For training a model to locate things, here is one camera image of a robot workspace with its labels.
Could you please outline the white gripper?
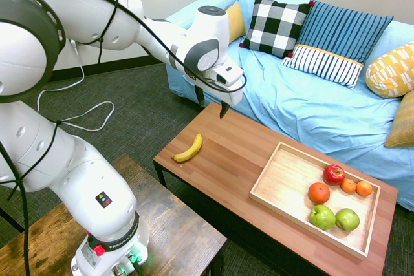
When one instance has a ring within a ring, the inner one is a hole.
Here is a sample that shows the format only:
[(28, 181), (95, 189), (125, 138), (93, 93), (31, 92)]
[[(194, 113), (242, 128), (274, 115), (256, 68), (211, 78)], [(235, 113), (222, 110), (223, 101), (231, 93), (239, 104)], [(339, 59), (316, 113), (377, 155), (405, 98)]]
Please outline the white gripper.
[(237, 105), (242, 100), (244, 79), (239, 78), (233, 84), (226, 85), (219, 81), (197, 76), (190, 76), (190, 81), (195, 85), (195, 93), (200, 108), (204, 107), (204, 91), (220, 99), (220, 119), (223, 119), (230, 106)]

